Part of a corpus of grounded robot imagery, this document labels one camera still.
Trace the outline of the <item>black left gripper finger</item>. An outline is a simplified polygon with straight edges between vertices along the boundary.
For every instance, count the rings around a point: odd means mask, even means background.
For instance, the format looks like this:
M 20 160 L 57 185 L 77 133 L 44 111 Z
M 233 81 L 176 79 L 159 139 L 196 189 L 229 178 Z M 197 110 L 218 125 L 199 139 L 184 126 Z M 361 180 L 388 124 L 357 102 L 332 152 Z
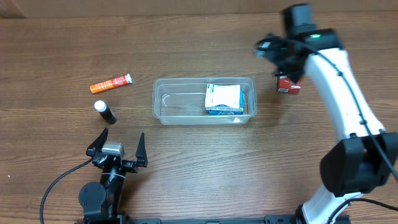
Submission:
M 101 152 L 108 137 L 108 128 L 104 128 L 102 133 L 87 147 L 86 155 L 95 156 L 97 152 Z
M 147 159 L 147 153 L 146 153 L 146 147 L 145 147 L 145 135 L 144 133 L 141 133 L 139 143 L 137 145 L 137 150 L 136 150 L 136 166 L 138 167 L 147 167 L 148 165 L 148 159 Z

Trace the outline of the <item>red small carton box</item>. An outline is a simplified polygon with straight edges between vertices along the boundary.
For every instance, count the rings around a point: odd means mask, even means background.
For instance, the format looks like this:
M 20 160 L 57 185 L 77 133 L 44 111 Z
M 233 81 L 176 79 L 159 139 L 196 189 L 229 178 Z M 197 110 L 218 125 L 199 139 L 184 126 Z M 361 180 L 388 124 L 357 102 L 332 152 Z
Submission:
M 294 83 L 287 76 L 277 77 L 277 92 L 288 94 L 299 94 L 301 90 L 301 81 Z

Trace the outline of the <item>black bottle white cap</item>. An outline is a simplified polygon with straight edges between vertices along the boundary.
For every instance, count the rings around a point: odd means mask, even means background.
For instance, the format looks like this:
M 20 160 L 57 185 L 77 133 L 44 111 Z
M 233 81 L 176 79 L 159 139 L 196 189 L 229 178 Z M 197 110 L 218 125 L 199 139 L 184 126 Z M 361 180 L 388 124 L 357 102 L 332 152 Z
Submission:
M 111 108 L 104 101 L 97 100 L 94 103 L 94 108 L 108 124 L 116 123 L 117 121 L 116 115 L 113 113 Z

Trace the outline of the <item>orange tablet tube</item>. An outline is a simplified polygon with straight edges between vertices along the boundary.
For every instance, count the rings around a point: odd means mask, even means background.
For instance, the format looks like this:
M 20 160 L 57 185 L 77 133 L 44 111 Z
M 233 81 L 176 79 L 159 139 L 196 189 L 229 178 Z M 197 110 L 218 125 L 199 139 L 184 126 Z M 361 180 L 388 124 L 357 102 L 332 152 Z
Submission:
M 92 94 L 96 94 L 130 84 L 133 84 L 133 79 L 132 76 L 128 73 L 117 78 L 91 85 L 90 91 L 92 92 Z

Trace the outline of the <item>white box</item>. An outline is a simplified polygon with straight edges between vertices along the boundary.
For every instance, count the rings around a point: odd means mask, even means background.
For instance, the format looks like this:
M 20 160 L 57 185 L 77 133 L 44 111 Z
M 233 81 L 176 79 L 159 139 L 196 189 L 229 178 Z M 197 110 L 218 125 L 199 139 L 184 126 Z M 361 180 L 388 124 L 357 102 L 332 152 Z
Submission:
M 218 111 L 238 111 L 240 108 L 241 87 L 239 85 L 215 85 L 208 83 L 205 96 L 205 109 Z

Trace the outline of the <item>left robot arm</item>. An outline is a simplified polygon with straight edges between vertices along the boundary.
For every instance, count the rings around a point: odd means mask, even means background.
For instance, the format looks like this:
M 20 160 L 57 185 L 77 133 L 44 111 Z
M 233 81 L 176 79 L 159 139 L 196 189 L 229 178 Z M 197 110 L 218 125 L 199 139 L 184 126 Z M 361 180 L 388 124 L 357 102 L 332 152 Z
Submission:
M 136 160 L 124 159 L 124 146 L 107 140 L 108 128 L 87 148 L 91 163 L 102 170 L 100 181 L 84 185 L 79 193 L 83 208 L 83 223 L 132 223 L 129 215 L 119 211 L 127 173 L 136 174 L 140 167 L 147 167 L 144 133 L 136 150 Z

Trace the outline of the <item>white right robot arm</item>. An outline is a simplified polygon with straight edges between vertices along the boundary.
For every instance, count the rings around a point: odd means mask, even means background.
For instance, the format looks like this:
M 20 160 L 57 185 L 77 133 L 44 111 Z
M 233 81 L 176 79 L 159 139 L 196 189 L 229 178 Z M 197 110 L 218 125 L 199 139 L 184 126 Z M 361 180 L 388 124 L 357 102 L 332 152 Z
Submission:
M 349 223 L 343 210 L 396 176 L 397 134 L 388 133 L 353 75 L 349 55 L 333 29 L 319 29 L 308 4 L 281 12 L 285 36 L 267 34 L 255 51 L 275 75 L 311 78 L 329 112 L 336 145 L 320 161 L 322 184 L 293 215 L 268 215 L 266 223 Z

